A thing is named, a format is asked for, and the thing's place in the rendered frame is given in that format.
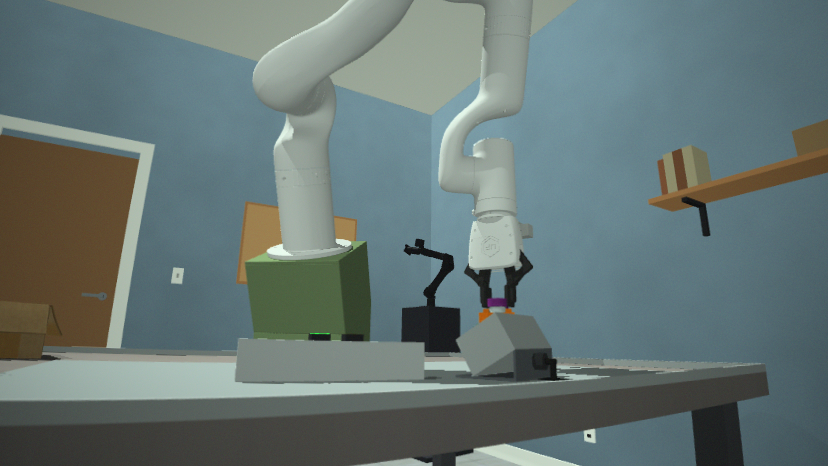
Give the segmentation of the white key housing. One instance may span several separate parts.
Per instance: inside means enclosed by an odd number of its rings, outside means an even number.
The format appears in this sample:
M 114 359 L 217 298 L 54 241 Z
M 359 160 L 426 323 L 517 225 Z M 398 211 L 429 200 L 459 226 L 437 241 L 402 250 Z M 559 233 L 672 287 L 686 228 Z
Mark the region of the white key housing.
M 533 316 L 494 312 L 456 342 L 472 373 L 456 378 L 569 380 L 557 378 L 557 360 Z

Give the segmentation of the open brown cardboard box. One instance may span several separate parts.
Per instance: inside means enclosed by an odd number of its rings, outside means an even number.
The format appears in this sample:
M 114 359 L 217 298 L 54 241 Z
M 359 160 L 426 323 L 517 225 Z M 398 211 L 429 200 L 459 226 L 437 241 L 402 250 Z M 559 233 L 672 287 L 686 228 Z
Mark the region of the open brown cardboard box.
M 0 358 L 41 359 L 46 333 L 63 335 L 53 306 L 0 301 Z

